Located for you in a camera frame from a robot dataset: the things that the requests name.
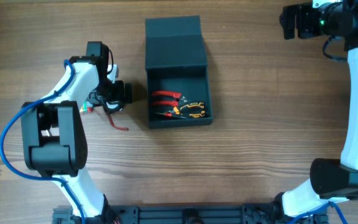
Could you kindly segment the red handled cutters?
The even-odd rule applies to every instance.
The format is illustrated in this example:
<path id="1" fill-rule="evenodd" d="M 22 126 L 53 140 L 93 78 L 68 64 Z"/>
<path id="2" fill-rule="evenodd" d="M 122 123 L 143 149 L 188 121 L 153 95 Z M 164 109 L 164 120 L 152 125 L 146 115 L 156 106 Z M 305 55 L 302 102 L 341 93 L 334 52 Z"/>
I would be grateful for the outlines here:
<path id="1" fill-rule="evenodd" d="M 151 105 L 153 106 L 182 106 L 188 102 L 188 99 L 179 92 L 159 90 L 152 92 L 151 96 L 154 98 Z"/>

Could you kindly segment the orange black pliers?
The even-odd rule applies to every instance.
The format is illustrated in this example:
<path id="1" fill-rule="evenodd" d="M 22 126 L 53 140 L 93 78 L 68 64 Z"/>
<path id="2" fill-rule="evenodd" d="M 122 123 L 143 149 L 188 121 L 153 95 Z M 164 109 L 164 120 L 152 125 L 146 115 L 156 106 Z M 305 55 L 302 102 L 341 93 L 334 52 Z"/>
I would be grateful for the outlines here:
<path id="1" fill-rule="evenodd" d="M 152 106 L 170 106 L 171 109 L 155 114 L 173 119 L 204 118 L 207 116 L 203 102 L 180 104 L 178 101 L 157 101 Z"/>

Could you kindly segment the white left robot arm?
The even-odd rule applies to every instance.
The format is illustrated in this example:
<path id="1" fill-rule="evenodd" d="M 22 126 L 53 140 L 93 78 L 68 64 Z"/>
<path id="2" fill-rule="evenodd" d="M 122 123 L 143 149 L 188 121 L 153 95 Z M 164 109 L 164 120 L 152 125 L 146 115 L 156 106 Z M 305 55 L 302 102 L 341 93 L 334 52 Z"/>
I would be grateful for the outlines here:
<path id="1" fill-rule="evenodd" d="M 40 180 L 56 184 L 82 223 L 112 223 L 108 201 L 86 168 L 88 145 L 80 116 L 84 103 L 105 113 L 132 103 L 132 87 L 118 80 L 112 51 L 102 42 L 88 42 L 84 56 L 64 63 L 65 74 L 40 101 L 26 102 L 19 115 L 24 161 Z"/>

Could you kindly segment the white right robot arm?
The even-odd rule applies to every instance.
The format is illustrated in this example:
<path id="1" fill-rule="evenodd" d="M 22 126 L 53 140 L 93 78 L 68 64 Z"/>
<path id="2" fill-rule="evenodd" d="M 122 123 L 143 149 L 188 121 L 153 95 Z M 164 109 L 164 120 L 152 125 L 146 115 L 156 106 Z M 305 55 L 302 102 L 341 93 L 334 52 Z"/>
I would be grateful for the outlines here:
<path id="1" fill-rule="evenodd" d="M 286 40 L 326 35 L 327 47 L 344 39 L 347 57 L 325 57 L 349 65 L 351 95 L 344 148 L 339 159 L 315 159 L 310 177 L 276 196 L 272 219 L 288 223 L 320 213 L 338 203 L 358 199 L 358 1 L 311 1 L 284 6 L 279 17 Z"/>

